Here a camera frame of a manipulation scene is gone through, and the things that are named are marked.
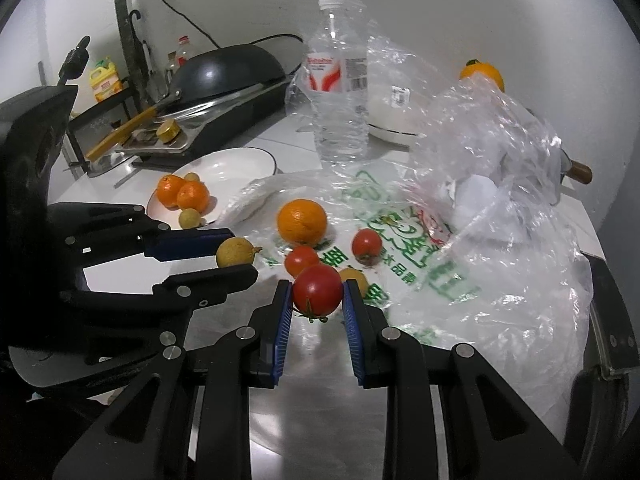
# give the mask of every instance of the pan handle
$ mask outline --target pan handle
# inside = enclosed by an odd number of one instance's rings
[[[84,156],[87,160],[91,162],[95,162],[101,156],[103,156],[106,152],[108,152],[113,146],[116,144],[123,143],[125,140],[129,139],[133,130],[142,124],[146,123],[153,119],[158,113],[158,105],[150,106],[146,110],[144,110],[141,114],[136,115],[131,120],[124,123],[119,128],[113,130],[109,135],[107,135],[103,140],[98,142],[92,149],[90,149],[87,154]]]
[[[566,176],[580,182],[580,184],[588,184],[593,180],[593,171],[586,164],[572,160],[571,168],[566,172]]]

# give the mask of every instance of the water bottle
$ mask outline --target water bottle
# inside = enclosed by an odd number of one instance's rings
[[[346,0],[318,0],[322,21],[308,42],[308,97],[323,162],[349,162],[367,151],[367,45],[351,28]]]

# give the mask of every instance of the yellow detergent bottle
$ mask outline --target yellow detergent bottle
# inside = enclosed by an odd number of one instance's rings
[[[95,69],[89,74],[89,82],[94,89],[95,100],[98,102],[122,90],[122,81],[118,76],[116,65],[108,57],[95,64]]]

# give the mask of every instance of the tomato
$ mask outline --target tomato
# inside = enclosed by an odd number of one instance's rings
[[[353,237],[351,252],[363,265],[375,265],[382,252],[382,238],[373,229],[361,229]]]
[[[300,314],[312,322],[326,322],[342,301],[340,274],[327,264],[315,264],[300,272],[293,282],[293,302]]]
[[[320,263],[318,254],[309,246],[293,249],[284,259],[284,268],[294,278],[307,267]]]

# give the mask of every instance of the small orange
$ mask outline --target small orange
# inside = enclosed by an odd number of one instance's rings
[[[184,180],[179,176],[165,175],[158,181],[156,187],[156,196],[164,207],[176,207],[176,197],[180,188],[184,184]]]
[[[498,72],[498,69],[488,63],[480,63],[477,59],[472,59],[466,62],[466,66],[460,72],[460,79],[470,77],[476,72],[481,72],[489,79],[493,79],[498,85],[500,91],[504,92],[504,81],[502,80],[502,76],[500,75],[500,72]]]
[[[188,180],[178,191],[176,202],[180,209],[195,209],[202,214],[209,205],[209,190],[197,180]]]
[[[326,213],[313,200],[299,198],[286,203],[277,217],[278,232],[293,245],[318,245],[326,231]]]

